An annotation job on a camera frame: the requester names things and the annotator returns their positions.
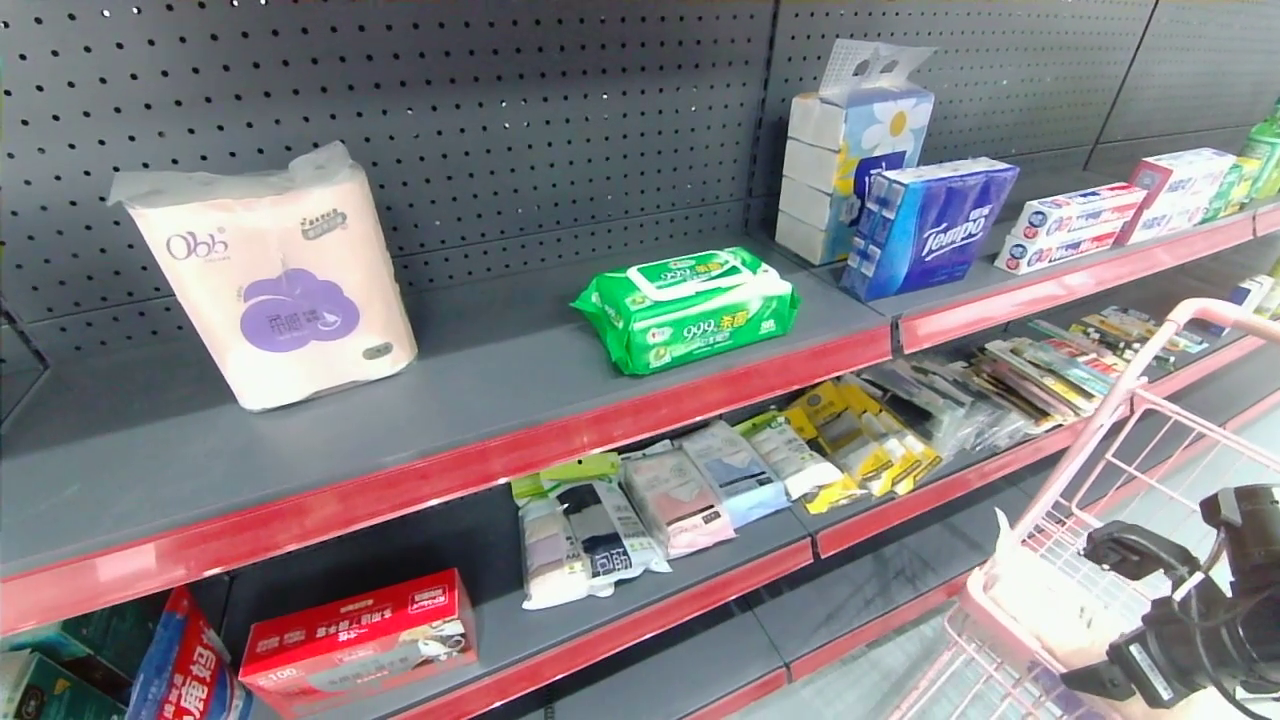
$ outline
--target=purple cloud logo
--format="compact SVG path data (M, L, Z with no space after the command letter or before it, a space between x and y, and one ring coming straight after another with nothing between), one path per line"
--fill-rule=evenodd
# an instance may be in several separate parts
M338 283L291 268L244 288L241 333L253 347L292 352L311 341L332 342L356 331L360 309Z

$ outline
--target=green bottle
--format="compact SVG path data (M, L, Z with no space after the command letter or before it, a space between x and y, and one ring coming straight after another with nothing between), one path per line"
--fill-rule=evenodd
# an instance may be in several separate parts
M1249 192L1251 200L1280 192L1280 99L1276 100L1271 117L1249 131L1249 140L1240 155L1262 163Z

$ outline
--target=shopping cart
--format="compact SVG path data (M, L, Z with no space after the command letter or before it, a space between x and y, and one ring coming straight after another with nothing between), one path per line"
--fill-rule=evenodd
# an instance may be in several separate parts
M1220 548L1213 547L1216 533L1201 520L1197 501L1222 487L1274 483L1280 477L1280 460L1274 455L1147 389L1143 373L1193 318L1280 342L1280 324L1235 305L1181 302L1085 420L1010 530L1012 542L1020 539L1033 557L1047 561L1037 565L1051 566L1051 574L1061 575L1055 579L1088 593L1088 602L1106 614L1106 626L1119 626L1121 633L1138 626L1151 601L1170 594L1171 588L1161 574L1132 583L1082 557L1091 530L1108 520L1128 520L1210 559ZM969 575L959 603L943 619L946 650L892 717L1120 717L1114 707L1062 687L1059 674L1068 669L1057 657L1062 652L1047 648L1052 641L1042 642L1044 634L1016 621L988 593L996 584L989 583L998 574L996 562L988 560ZM1210 577L1225 587L1228 578L1217 571ZM1083 664L1101 660L1098 655ZM1080 666L1075 661L1073 666Z

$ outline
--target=green wet wipes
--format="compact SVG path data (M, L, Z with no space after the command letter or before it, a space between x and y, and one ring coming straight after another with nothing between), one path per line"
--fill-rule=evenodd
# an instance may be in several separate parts
M741 247L602 273L572 302L613 364L648 375L791 331L791 283Z

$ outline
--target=red box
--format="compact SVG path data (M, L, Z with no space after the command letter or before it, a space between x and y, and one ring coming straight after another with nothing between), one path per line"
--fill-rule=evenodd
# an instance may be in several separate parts
M445 570L255 623L239 678L292 720L475 662L474 632L467 591Z

